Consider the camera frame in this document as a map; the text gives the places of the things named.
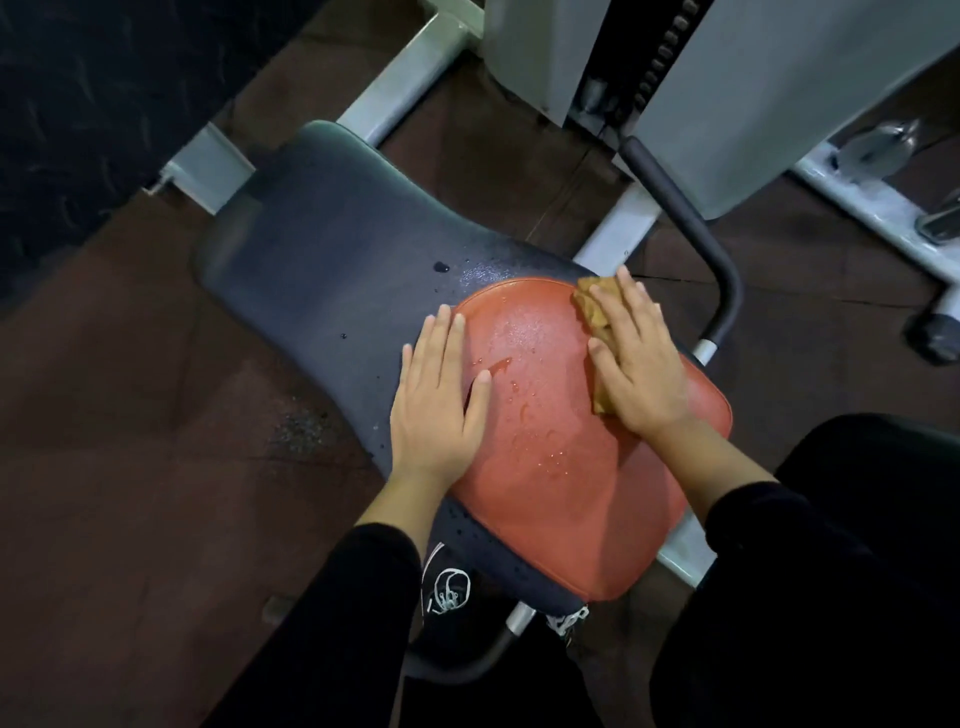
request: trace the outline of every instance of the black padded seat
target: black padded seat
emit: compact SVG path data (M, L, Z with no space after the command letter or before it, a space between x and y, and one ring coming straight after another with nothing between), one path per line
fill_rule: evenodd
M427 313L499 280L590 275L471 223L354 134L319 121L220 211L195 267L206 290L333 398L384 475L400 348L416 340ZM583 605L452 498L434 531L540 611L559 616Z

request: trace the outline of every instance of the red seat cushion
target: red seat cushion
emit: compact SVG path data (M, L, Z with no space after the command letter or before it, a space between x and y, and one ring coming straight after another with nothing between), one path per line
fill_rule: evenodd
M574 287L505 280L457 306L468 320L465 387L493 374L483 447L453 495L506 546L584 600L626 592L684 512L650 448L592 413L590 332ZM727 400L684 359L696 414L724 437Z

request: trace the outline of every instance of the hand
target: hand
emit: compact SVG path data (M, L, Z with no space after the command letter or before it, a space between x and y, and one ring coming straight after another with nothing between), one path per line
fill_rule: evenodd
M403 346L400 383L390 412L391 480L445 492L467 471L480 448L490 405L491 374L485 369L473 380L465 413L466 324L458 313L451 326L450 306L444 304L436 316L426 317L417 346Z
M590 295L607 314L620 362L597 338L589 340L588 349L616 414L634 434L649 441L665 427L692 417L686 373L660 305L650 300L643 283L634 282L625 266L617 269L616 280L629 310L596 285L590 287Z

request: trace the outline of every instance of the brown cloth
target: brown cloth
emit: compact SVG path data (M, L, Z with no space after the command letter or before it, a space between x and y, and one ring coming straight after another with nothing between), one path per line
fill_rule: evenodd
M577 290L573 293L573 301L583 312L587 325L590 327L590 333L606 344L613 352L613 357L619 361L620 352L617 349L616 340L613 338L613 329L607 320L607 314L603 312L600 304L589 293L590 287L594 284L613 294L623 303L623 294L620 292L620 286L616 279L613 277L599 278L597 276L588 276L577 280ZM616 414L610 394L607 392L607 387L604 386L599 374L595 375L593 381L593 414Z

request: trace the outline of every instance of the brown gym floor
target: brown gym floor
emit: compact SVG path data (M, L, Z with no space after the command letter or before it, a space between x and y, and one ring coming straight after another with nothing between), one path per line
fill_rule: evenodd
M422 22L414 0L333 0L221 124L255 154L335 119ZM938 73L928 97L921 83L887 107L936 117L893 180L926 207L960 182L940 106L955 74ZM566 255L624 185L469 57L383 151L467 217ZM377 491L324 395L191 280L208 222L137 196L0 323L3 725L195 725L269 635L265 599L297 594ZM816 424L864 410L960 430L960 369L900 340L937 283L787 178L714 229L749 286L710 366L739 446L774 467ZM703 265L662 225L631 266L691 341L714 296ZM580 631L610 728L649 724L647 677L685 594L654 566Z

